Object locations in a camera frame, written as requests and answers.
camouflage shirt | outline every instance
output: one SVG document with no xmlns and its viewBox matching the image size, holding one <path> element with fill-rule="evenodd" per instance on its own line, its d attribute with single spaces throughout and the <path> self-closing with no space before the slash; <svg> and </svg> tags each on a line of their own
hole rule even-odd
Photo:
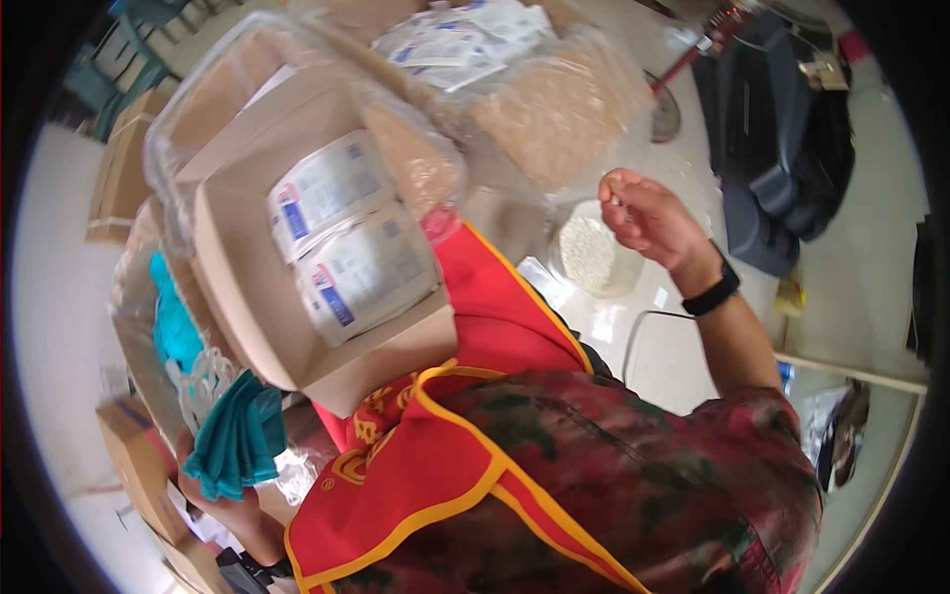
<svg viewBox="0 0 950 594">
<path fill-rule="evenodd" d="M 622 384 L 527 372 L 439 398 L 475 424 L 651 591 L 795 591 L 822 500 L 773 390 L 677 416 Z M 352 593 L 614 592 L 494 497 L 332 584 Z"/>
</svg>

teal cloth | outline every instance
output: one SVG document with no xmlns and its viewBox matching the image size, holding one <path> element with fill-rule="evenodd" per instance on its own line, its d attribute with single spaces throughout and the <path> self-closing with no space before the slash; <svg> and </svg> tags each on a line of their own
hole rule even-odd
<svg viewBox="0 0 950 594">
<path fill-rule="evenodd" d="M 165 361 L 172 359 L 184 373 L 190 374 L 195 358 L 204 349 L 201 336 L 181 303 L 175 291 L 175 282 L 168 274 L 165 258 L 159 252 L 152 254 L 148 272 L 159 290 L 155 326 L 152 327 L 152 339 L 159 353 L 159 361 L 164 365 Z"/>
<path fill-rule="evenodd" d="M 215 403 L 181 471 L 201 480 L 201 494 L 242 501 L 245 487 L 277 478 L 274 457 L 287 449 L 280 390 L 245 371 Z"/>
</svg>

hand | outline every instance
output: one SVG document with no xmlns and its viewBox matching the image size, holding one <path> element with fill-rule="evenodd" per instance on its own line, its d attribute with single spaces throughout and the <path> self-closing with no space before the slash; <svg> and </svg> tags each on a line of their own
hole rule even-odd
<svg viewBox="0 0 950 594">
<path fill-rule="evenodd" d="M 619 204 L 612 204 L 616 197 Z M 600 180 L 603 221 L 620 245 L 670 271 L 684 298 L 701 295 L 722 278 L 722 258 L 670 190 L 629 169 Z"/>
<path fill-rule="evenodd" d="M 179 431 L 175 443 L 175 457 L 179 468 L 184 465 L 185 459 L 194 450 L 195 438 L 191 432 L 188 429 Z M 188 478 L 184 472 L 179 472 L 179 490 L 196 508 L 218 520 L 228 529 L 231 529 L 230 526 L 235 523 L 250 523 L 260 513 L 260 500 L 253 487 L 244 488 L 244 501 L 234 501 L 227 497 L 219 497 L 217 501 L 211 501 L 201 495 L 200 479 Z"/>
<path fill-rule="evenodd" d="M 179 431 L 175 444 L 179 468 L 194 450 L 195 438 L 191 432 L 188 429 Z M 284 526 L 261 510 L 260 499 L 253 487 L 244 488 L 243 501 L 227 497 L 211 501 L 201 495 L 199 479 L 188 478 L 184 472 L 179 472 L 179 489 L 185 499 L 230 530 L 261 565 L 270 567 L 284 558 Z"/>
</svg>

plastic container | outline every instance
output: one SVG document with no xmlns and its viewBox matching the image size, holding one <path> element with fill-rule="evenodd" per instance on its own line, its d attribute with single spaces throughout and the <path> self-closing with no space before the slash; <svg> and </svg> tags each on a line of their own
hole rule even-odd
<svg viewBox="0 0 950 594">
<path fill-rule="evenodd" d="M 600 218 L 600 202 L 593 200 L 579 203 L 574 207 L 571 216 L 564 222 L 564 225 L 573 219 L 593 219 L 603 225 Z M 634 290 L 634 287 L 637 286 L 637 280 L 643 272 L 646 259 L 634 250 L 627 249 L 619 243 L 615 243 L 617 258 L 614 260 L 610 280 L 602 289 L 587 288 L 568 277 L 567 273 L 564 272 L 564 263 L 561 261 L 561 229 L 564 228 L 564 225 L 558 228 L 548 246 L 548 270 L 557 280 L 568 286 L 581 289 L 598 299 L 623 297 Z"/>
</svg>

black wristwatch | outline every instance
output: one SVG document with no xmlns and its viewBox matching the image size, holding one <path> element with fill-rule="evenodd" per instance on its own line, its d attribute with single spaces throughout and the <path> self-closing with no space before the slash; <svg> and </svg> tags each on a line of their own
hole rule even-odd
<svg viewBox="0 0 950 594">
<path fill-rule="evenodd" d="M 710 240 L 710 243 L 712 243 L 715 251 L 719 252 L 719 256 L 722 256 L 719 247 L 712 240 Z M 691 316 L 704 316 L 725 303 L 726 299 L 735 295 L 738 290 L 739 277 L 726 261 L 726 257 L 722 256 L 722 280 L 715 283 L 702 295 L 692 299 L 683 299 L 683 309 Z"/>
</svg>

